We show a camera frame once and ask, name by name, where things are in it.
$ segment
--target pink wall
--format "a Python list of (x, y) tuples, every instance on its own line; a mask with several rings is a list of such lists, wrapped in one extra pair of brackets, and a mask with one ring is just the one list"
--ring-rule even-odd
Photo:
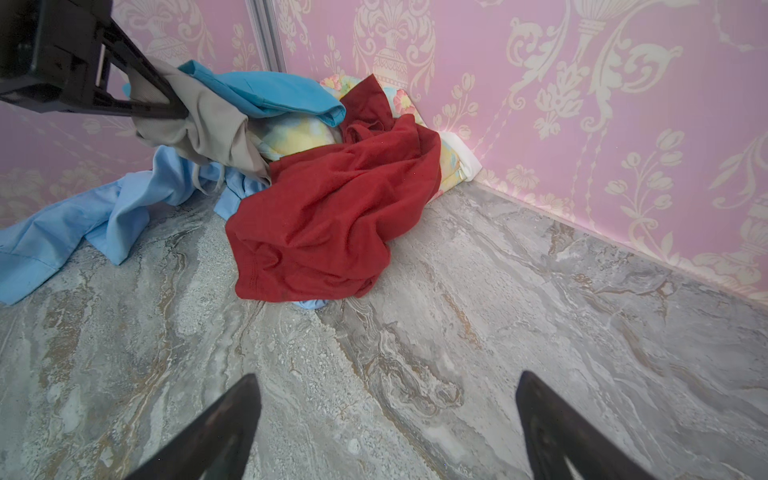
[(274, 3), (289, 72), (376, 73), (483, 184), (768, 303), (768, 0)]
[[(112, 16), (148, 55), (214, 72), (262, 68), (244, 0), (115, 0)], [(126, 81), (113, 71), (110, 90)], [(0, 227), (55, 201), (152, 167), (129, 118), (36, 114), (0, 102)]]

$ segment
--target drawstring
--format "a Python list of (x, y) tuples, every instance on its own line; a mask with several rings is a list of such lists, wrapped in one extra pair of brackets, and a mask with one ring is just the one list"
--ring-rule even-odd
[[(216, 180), (216, 187), (214, 188), (214, 191), (210, 192), (210, 194), (215, 194), (219, 190), (221, 190), (222, 185), (224, 185), (224, 172), (226, 170), (227, 170), (227, 168), (225, 166), (221, 165), (221, 172), (219, 173), (219, 180)], [(194, 187), (197, 188), (199, 191), (203, 192), (203, 195), (210, 195), (200, 185), (200, 165), (198, 165), (198, 164), (195, 164), (194, 167), (192, 167), (192, 185), (194, 185)]]

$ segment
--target marble floor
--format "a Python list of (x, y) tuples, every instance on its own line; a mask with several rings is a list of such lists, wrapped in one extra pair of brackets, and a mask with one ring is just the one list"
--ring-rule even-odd
[(121, 478), (247, 372), (246, 478), (530, 478), (524, 369), (658, 478), (765, 478), (765, 310), (472, 184), (364, 298), (243, 301), (214, 201), (0, 309), (0, 478)]

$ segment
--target gray cloth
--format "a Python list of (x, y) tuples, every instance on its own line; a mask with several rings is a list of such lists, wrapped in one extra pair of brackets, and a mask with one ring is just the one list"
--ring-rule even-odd
[[(216, 161), (225, 167), (235, 167), (248, 177), (270, 185), (270, 168), (252, 143), (258, 139), (249, 140), (246, 133), (248, 117), (197, 79), (162, 60), (150, 58), (150, 61), (187, 106), (189, 116), (180, 120), (133, 117), (142, 142), (150, 147), (173, 147), (179, 156), (198, 165)], [(165, 96), (136, 71), (129, 71), (128, 79), (132, 100), (168, 103)]]

